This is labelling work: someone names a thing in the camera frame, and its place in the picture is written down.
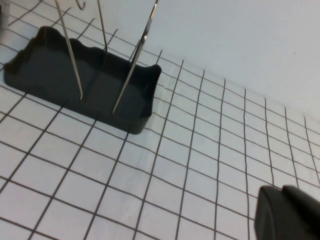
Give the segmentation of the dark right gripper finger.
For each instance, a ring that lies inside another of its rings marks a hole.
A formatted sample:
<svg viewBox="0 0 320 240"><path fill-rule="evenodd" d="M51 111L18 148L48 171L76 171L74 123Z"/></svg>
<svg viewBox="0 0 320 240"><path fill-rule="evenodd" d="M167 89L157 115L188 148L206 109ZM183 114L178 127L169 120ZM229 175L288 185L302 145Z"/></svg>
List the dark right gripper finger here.
<svg viewBox="0 0 320 240"><path fill-rule="evenodd" d="M293 185L262 186L254 230L258 240L318 240L320 202Z"/></svg>

